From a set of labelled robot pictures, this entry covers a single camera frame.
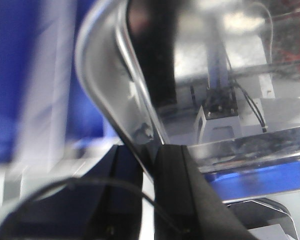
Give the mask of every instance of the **black plastic part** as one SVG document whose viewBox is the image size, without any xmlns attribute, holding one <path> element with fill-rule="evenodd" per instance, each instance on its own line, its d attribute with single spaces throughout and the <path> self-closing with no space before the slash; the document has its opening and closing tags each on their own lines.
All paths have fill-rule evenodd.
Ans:
<svg viewBox="0 0 300 240">
<path fill-rule="evenodd" d="M 178 234 L 155 217 L 155 240 L 257 240 L 222 203 L 185 146 L 164 145 L 155 162 L 156 201 L 178 222 Z"/>
<path fill-rule="evenodd" d="M 83 177 L 113 177 L 142 187 L 143 171 L 126 146 L 113 146 Z M 142 200 L 109 186 L 64 188 L 34 202 L 13 238 L 137 240 Z"/>
</svg>

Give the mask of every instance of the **reflective metal surface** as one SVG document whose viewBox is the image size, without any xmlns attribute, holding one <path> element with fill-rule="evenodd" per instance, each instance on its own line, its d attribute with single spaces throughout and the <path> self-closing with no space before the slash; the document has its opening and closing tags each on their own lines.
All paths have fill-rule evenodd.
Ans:
<svg viewBox="0 0 300 240">
<path fill-rule="evenodd" d="M 203 173 L 300 161 L 300 127 L 188 146 Z"/>
<path fill-rule="evenodd" d="M 164 144 L 203 173 L 300 161 L 300 2 L 100 0 L 76 68 L 144 169 Z"/>
</svg>

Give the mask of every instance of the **white cable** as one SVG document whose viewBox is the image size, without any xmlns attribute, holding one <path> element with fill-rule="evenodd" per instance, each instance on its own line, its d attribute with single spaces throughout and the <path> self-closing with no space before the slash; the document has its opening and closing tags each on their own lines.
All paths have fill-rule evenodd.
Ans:
<svg viewBox="0 0 300 240">
<path fill-rule="evenodd" d="M 271 31 L 270 32 L 270 47 L 269 47 L 269 51 L 270 51 L 269 64 L 272 64 L 272 48 L 273 48 L 273 43 L 274 43 L 274 22 L 272 20 L 271 13 L 270 13 L 269 9 L 262 2 L 255 1 L 255 2 L 251 3 L 251 5 L 255 5 L 255 6 L 263 8 L 269 16 L 270 31 Z"/>
</svg>

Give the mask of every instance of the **black cable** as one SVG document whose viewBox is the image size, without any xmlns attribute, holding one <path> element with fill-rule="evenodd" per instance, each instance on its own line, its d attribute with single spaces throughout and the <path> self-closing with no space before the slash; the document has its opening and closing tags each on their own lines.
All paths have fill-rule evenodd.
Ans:
<svg viewBox="0 0 300 240">
<path fill-rule="evenodd" d="M 107 185 L 117 188 L 125 189 L 141 198 L 144 198 L 145 200 L 150 203 L 156 213 L 176 232 L 179 234 L 182 234 L 183 231 L 180 230 L 180 228 L 177 226 L 176 222 L 162 209 L 160 205 L 158 205 L 155 201 L 151 200 L 151 198 L 146 195 L 144 192 L 142 192 L 137 186 L 133 185 L 130 182 L 123 181 L 120 179 L 110 178 L 110 177 L 69 177 L 64 180 L 59 180 L 52 182 L 36 192 L 32 193 L 30 196 L 28 196 L 23 202 L 19 203 L 19 205 L 16 207 L 16 209 L 11 212 L 1 223 L 0 225 L 0 240 L 6 240 L 8 239 L 9 234 L 12 233 L 14 227 L 16 226 L 17 222 L 21 219 L 21 216 L 24 212 L 27 211 L 27 208 L 30 206 L 30 204 L 41 197 L 44 194 L 47 194 L 48 192 L 62 187 L 62 186 L 68 186 L 70 189 L 74 188 L 77 185 Z"/>
<path fill-rule="evenodd" d="M 251 108 L 252 112 L 254 113 L 255 117 L 258 119 L 261 128 L 262 128 L 262 132 L 266 133 L 267 132 L 267 127 L 266 127 L 266 123 L 264 120 L 264 117 L 262 116 L 258 106 L 256 105 L 255 101 L 249 96 L 248 92 L 238 83 L 237 78 L 235 77 L 235 75 L 233 74 L 234 70 L 232 68 L 229 56 L 227 54 L 226 48 L 224 47 L 224 52 L 225 52 L 225 57 L 226 57 L 226 61 L 228 62 L 230 71 L 232 73 L 232 78 L 234 81 L 234 87 L 237 87 L 241 90 L 245 100 L 247 101 L 249 107 Z"/>
</svg>

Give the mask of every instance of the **blue panel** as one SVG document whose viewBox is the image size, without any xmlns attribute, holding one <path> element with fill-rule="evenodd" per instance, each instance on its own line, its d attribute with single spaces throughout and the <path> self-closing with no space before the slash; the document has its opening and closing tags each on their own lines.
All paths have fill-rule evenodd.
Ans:
<svg viewBox="0 0 300 240">
<path fill-rule="evenodd" d="M 222 200 L 262 196 L 300 189 L 300 161 L 243 173 L 207 175 Z"/>
<path fill-rule="evenodd" d="M 0 162 L 12 154 L 38 9 L 37 0 L 0 0 Z"/>
<path fill-rule="evenodd" d="M 75 36 L 78 35 L 80 25 L 95 0 L 79 0 L 76 12 Z M 81 88 L 75 71 L 72 71 L 66 138 L 68 140 L 89 140 L 104 135 L 103 116 L 87 97 Z"/>
</svg>

